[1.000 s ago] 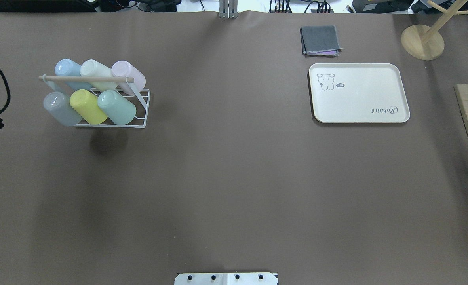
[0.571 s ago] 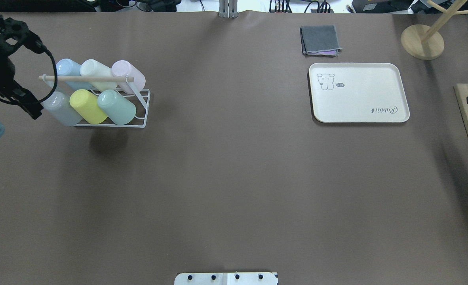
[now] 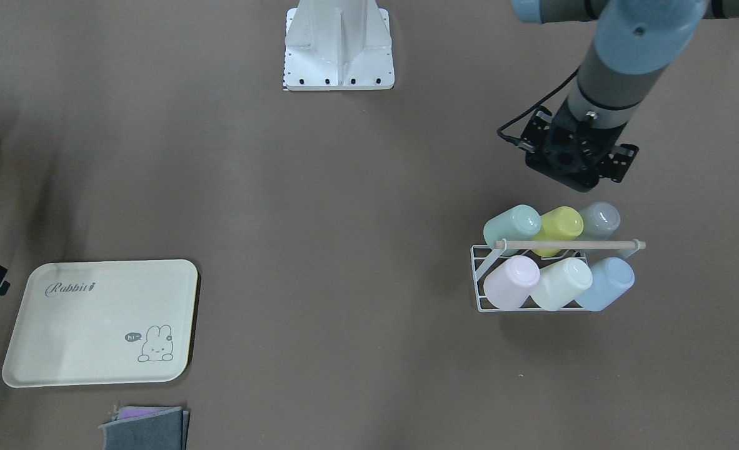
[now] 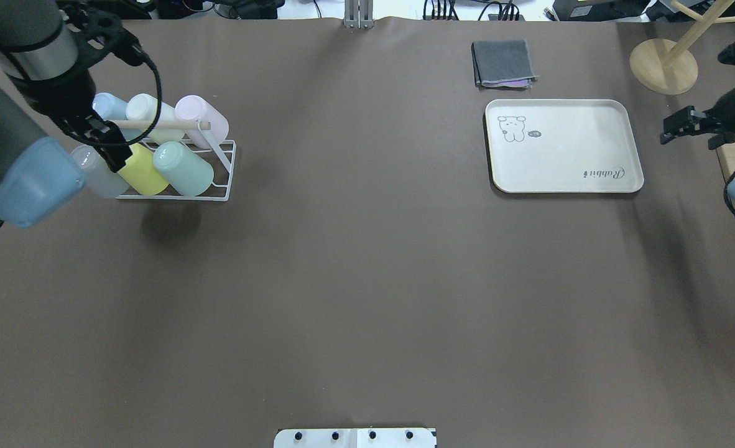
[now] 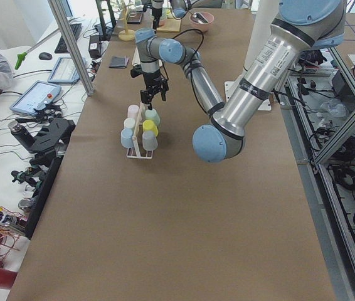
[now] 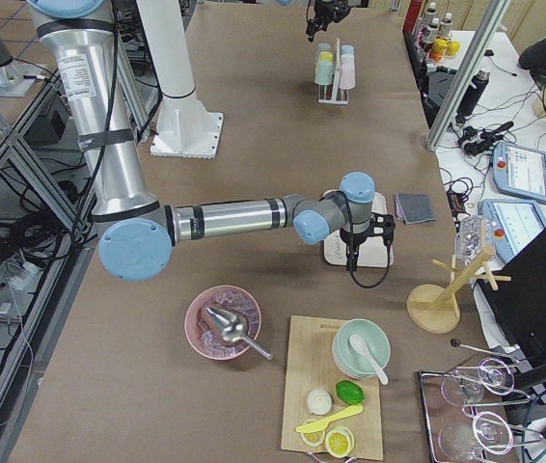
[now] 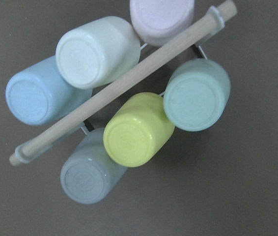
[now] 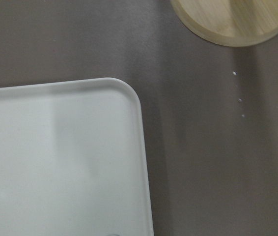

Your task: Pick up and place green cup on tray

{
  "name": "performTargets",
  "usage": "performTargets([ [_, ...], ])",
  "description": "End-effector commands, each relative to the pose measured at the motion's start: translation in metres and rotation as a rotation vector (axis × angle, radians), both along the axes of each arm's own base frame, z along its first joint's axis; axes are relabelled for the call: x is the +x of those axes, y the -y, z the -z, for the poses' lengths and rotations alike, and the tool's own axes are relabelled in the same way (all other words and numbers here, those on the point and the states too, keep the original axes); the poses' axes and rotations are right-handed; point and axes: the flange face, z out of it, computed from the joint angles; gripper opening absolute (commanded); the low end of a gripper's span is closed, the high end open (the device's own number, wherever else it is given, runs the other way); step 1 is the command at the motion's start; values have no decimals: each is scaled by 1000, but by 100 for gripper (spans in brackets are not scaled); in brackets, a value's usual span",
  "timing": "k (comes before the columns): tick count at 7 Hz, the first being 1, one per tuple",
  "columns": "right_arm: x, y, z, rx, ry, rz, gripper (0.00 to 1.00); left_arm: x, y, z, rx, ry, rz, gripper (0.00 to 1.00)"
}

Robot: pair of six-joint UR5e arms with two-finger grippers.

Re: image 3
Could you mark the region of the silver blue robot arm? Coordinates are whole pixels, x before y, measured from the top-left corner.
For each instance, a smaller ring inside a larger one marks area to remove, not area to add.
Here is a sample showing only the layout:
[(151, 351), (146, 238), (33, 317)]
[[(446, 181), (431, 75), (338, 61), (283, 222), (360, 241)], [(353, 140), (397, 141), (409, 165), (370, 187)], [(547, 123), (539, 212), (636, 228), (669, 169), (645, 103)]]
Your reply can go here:
[(596, 22), (586, 57), (566, 79), (556, 113), (538, 101), (520, 137), (498, 136), (525, 152), (526, 165), (579, 192), (601, 179), (620, 183), (638, 146), (618, 143), (667, 66), (699, 23), (739, 18), (739, 1), (513, 1), (524, 23)]

